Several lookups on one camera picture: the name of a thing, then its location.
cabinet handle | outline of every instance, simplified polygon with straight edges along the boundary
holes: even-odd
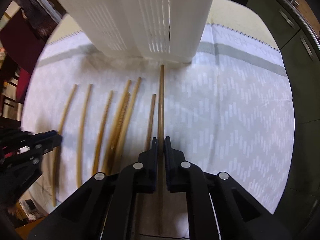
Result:
[[[287,23],[289,23],[289,25],[294,28],[294,25],[292,23],[292,21],[290,21],[290,19],[284,14],[284,12],[282,10],[279,10],[279,13],[281,14],[281,16],[287,21]]]
[[[302,41],[303,46],[306,48],[306,51],[308,52],[310,58],[313,60],[313,54],[312,54],[308,44],[306,43],[305,39],[302,36],[300,36],[300,39]]]

silver screw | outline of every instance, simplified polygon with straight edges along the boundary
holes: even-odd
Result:
[[[220,178],[220,179],[223,179],[223,180],[226,180],[226,179],[229,178],[229,175],[228,175],[228,173],[226,173],[226,172],[220,172],[220,173],[219,173],[219,178]]]
[[[38,158],[35,158],[35,159],[32,161],[33,165],[36,165],[38,162],[39,162],[39,159],[38,159]]]
[[[191,164],[190,164],[190,162],[182,162],[182,163],[180,163],[180,166],[182,168],[190,168]]]
[[[102,179],[104,179],[104,174],[102,173],[102,172],[98,172],[95,176],[94,176],[94,178],[96,179],[96,180],[102,180]]]
[[[135,163],[133,165],[133,167],[136,169],[136,170],[140,170],[143,168],[143,163]]]

white fabric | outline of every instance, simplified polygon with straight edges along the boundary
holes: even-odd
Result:
[[[197,52],[189,65],[165,63],[165,136],[186,160],[203,171],[228,172],[271,213],[282,196],[292,156],[294,112],[288,78],[248,63],[258,58],[283,70],[279,51],[220,25],[206,25],[201,42],[233,48],[241,60],[227,52]],[[76,190],[76,145],[80,116],[89,83],[93,84],[84,132],[83,181],[91,174],[93,153],[104,106],[115,91],[109,110],[102,160],[110,125],[127,79],[142,83],[126,136],[121,165],[137,160],[146,139],[151,95],[158,94],[160,62],[142,58],[104,56],[84,33],[45,48],[26,97],[22,129],[35,133],[57,129],[73,84],[79,84],[63,131],[57,199]],[[153,136],[157,130],[157,103]],[[31,187],[35,200],[53,210],[48,182],[49,156],[44,175]],[[164,236],[188,237],[183,193],[164,198]],[[141,233],[156,235],[156,195],[146,195]]]

white plastic basket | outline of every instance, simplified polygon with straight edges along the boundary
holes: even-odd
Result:
[[[212,0],[59,0],[110,57],[190,62]]]

maroon chair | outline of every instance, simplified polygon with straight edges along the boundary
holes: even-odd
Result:
[[[21,9],[0,31],[0,40],[7,54],[20,67],[16,102],[23,104],[31,75],[45,41],[36,36],[30,24],[23,18]]]

